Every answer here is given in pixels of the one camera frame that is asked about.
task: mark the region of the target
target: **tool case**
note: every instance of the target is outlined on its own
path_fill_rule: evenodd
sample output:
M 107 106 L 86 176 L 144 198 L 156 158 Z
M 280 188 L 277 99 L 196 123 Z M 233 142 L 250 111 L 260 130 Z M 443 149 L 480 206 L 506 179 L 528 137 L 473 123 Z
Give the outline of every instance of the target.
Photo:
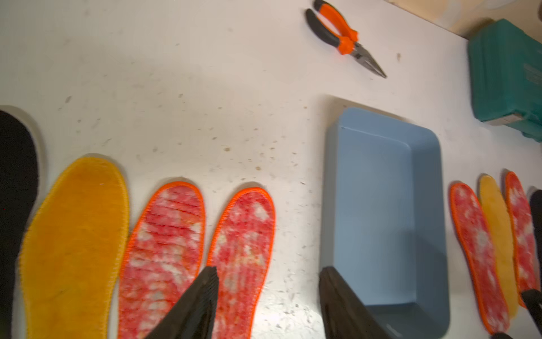
M 542 44 L 501 19 L 469 41 L 468 55 L 475 117 L 542 142 Z

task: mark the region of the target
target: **pliers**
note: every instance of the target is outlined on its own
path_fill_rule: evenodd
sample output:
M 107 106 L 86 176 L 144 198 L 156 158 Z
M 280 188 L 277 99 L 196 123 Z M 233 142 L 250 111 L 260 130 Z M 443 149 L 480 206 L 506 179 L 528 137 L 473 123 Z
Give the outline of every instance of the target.
M 386 74 L 371 56 L 369 51 L 358 43 L 358 32 L 348 26 L 346 20 L 335 7 L 324 0 L 314 0 L 313 6 L 314 9 L 322 14 L 324 18 L 328 19 L 340 33 L 340 35 L 337 35 L 326 27 L 322 21 L 318 19 L 313 10 L 309 8 L 305 11 L 305 16 L 309 27 L 317 37 L 325 43 L 336 47 L 340 54 L 352 55 L 360 64 L 362 64 L 362 66 L 371 72 L 380 75 L 383 78 L 387 78 Z

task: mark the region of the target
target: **black insole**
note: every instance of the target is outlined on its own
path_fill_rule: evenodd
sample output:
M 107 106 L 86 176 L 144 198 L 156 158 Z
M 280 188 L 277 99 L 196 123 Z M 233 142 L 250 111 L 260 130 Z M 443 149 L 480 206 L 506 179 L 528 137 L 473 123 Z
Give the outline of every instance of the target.
M 533 216 L 534 240 L 537 243 L 538 262 L 542 263 L 542 190 L 537 190 L 531 195 L 529 204 Z M 540 272 L 540 281 L 542 282 L 542 269 Z
M 0 111 L 0 338 L 11 337 L 17 255 L 37 187 L 32 137 L 19 120 Z

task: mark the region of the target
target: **red insole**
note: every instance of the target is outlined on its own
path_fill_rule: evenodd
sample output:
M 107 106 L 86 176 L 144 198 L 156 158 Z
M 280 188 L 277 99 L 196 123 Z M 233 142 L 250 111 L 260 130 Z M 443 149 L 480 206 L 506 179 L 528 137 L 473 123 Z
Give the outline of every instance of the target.
M 220 280 L 213 339 L 250 338 L 274 233 L 275 208 L 262 188 L 237 193 L 222 214 L 207 261 Z
M 519 304 L 525 307 L 520 293 L 531 289 L 540 290 L 540 282 L 538 268 L 535 266 L 538 259 L 531 207 L 514 172 L 506 174 L 506 205 L 514 234 L 514 270 L 518 300 Z
M 467 261 L 482 322 L 490 334 L 506 332 L 508 306 L 496 273 L 495 250 L 486 218 L 473 190 L 464 183 L 450 189 L 455 231 Z
M 120 272 L 119 339 L 143 339 L 196 278 L 205 209 L 186 182 L 162 186 L 139 219 Z

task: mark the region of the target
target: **orange pliers handle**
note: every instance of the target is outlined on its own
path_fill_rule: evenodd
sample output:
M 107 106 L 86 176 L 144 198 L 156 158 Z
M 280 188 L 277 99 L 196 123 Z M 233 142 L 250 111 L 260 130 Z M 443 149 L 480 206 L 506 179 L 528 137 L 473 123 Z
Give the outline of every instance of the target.
M 314 9 L 328 19 L 339 31 L 340 35 L 331 31 L 311 10 L 305 11 L 307 23 L 312 31 L 325 43 L 336 47 L 341 54 L 350 54 L 354 43 L 358 41 L 358 32 L 350 28 L 339 11 L 324 0 L 314 0 Z

